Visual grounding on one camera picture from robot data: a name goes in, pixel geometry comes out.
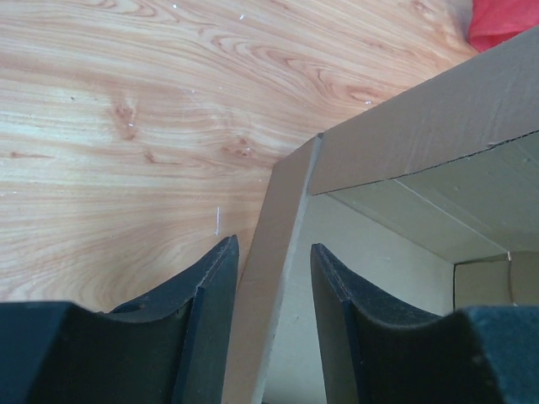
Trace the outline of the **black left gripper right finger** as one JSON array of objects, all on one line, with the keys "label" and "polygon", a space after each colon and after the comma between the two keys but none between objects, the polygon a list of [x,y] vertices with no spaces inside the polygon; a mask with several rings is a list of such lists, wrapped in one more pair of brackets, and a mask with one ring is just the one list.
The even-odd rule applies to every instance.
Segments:
[{"label": "black left gripper right finger", "polygon": [[310,255],[330,403],[535,403],[538,310],[421,310],[347,268],[324,245]]}]

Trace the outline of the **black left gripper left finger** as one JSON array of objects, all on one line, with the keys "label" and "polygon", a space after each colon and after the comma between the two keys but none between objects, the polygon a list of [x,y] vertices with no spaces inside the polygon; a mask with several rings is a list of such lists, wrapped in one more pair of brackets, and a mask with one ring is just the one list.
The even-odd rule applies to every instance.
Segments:
[{"label": "black left gripper left finger", "polygon": [[69,301],[2,304],[2,402],[220,402],[238,261],[237,238],[226,237],[110,312]]}]

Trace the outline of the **brown cardboard box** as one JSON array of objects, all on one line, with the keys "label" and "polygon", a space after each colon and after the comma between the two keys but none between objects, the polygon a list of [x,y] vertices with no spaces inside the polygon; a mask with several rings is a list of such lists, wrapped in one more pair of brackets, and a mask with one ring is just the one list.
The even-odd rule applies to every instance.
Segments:
[{"label": "brown cardboard box", "polygon": [[312,246],[437,316],[538,310],[538,31],[278,162],[237,291],[223,400],[330,403]]}]

